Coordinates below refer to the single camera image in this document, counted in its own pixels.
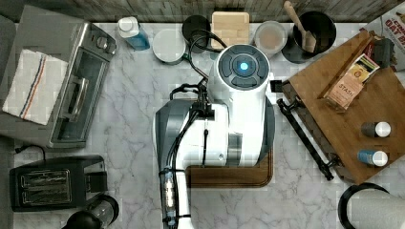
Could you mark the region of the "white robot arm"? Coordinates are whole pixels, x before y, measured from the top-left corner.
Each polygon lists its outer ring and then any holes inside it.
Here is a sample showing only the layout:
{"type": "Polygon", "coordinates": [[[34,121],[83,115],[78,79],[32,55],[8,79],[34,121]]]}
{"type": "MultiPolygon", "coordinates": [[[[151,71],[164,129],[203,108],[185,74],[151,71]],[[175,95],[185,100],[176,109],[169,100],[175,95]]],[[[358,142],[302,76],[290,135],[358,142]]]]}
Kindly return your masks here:
{"type": "Polygon", "coordinates": [[[273,106],[266,96],[270,65],[251,45],[231,45],[215,59],[209,76],[183,84],[195,99],[171,98],[154,116],[162,229],[194,229],[189,210],[186,169],[253,167],[273,145],[273,106]]]}

